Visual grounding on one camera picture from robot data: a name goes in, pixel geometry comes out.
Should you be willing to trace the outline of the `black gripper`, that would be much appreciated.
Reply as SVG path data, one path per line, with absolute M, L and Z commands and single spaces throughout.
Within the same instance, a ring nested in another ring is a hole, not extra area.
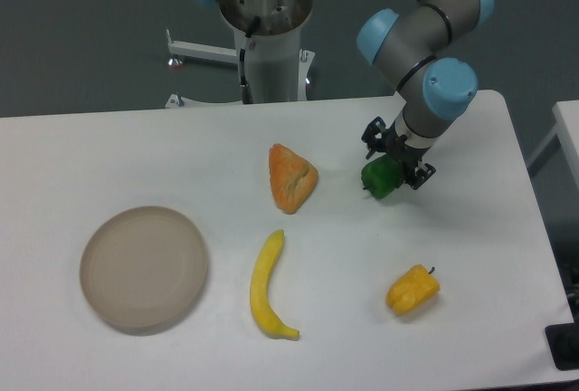
M 387 153 L 403 167 L 403 182 L 412 190 L 422 187 L 435 173 L 436 168 L 422 162 L 422 156 L 434 145 L 433 138 L 412 132 L 404 121 L 395 121 L 389 129 L 381 117 L 368 123 L 362 137 L 366 159 L 375 153 Z

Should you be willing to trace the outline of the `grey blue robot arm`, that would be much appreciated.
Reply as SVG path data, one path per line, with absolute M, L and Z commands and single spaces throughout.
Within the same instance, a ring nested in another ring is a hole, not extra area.
M 233 30 L 233 60 L 245 104 L 294 101 L 305 89 L 299 73 L 300 36 L 313 0 L 198 0 L 217 6 Z M 384 9 L 360 29 L 356 45 L 403 98 L 391 123 L 373 119 L 362 140 L 363 187 L 381 199 L 401 185 L 421 187 L 434 174 L 423 155 L 469 107 L 475 72 L 439 51 L 486 22 L 494 0 L 416 0 L 399 15 Z

